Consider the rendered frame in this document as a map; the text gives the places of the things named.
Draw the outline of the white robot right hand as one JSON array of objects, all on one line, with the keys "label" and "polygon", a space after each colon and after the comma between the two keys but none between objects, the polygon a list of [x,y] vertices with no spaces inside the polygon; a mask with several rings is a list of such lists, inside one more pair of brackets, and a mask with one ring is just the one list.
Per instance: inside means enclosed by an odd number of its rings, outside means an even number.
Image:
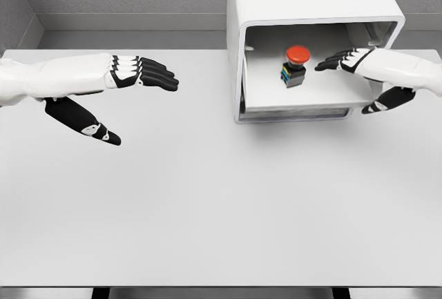
[{"label": "white robot right hand", "polygon": [[426,89],[432,62],[420,57],[383,48],[350,48],[320,62],[316,71],[344,70],[368,80],[388,83],[393,87],[362,109],[363,114],[377,113],[401,106]]}]

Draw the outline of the white cabinet drawer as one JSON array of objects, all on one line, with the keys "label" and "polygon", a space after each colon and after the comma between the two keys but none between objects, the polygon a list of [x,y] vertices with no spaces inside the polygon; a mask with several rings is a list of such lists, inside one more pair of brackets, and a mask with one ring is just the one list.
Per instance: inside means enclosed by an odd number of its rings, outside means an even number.
[{"label": "white cabinet drawer", "polygon": [[285,51],[255,49],[245,53],[243,88],[245,110],[249,112],[289,111],[311,108],[359,107],[380,95],[383,85],[344,70],[314,70],[317,63],[337,52],[336,49],[309,47],[305,79],[292,88],[280,78]]}]

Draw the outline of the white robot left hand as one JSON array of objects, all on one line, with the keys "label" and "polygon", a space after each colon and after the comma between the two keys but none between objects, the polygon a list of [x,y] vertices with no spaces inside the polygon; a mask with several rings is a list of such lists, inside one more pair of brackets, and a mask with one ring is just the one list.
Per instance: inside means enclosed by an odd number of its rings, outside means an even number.
[{"label": "white robot left hand", "polygon": [[136,55],[97,53],[61,57],[37,64],[27,82],[30,96],[46,101],[45,112],[70,129],[119,146],[121,139],[71,95],[101,93],[135,85],[160,87],[175,92],[179,81],[167,67]]}]

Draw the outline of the red button load switch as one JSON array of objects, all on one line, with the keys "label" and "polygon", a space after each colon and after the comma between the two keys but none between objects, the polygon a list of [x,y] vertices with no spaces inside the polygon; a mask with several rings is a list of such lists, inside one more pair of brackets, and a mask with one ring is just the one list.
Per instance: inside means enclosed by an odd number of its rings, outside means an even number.
[{"label": "red button load switch", "polygon": [[292,46],[286,51],[286,59],[280,73],[281,80],[286,88],[301,85],[305,79],[305,64],[310,60],[310,52],[304,46]]}]

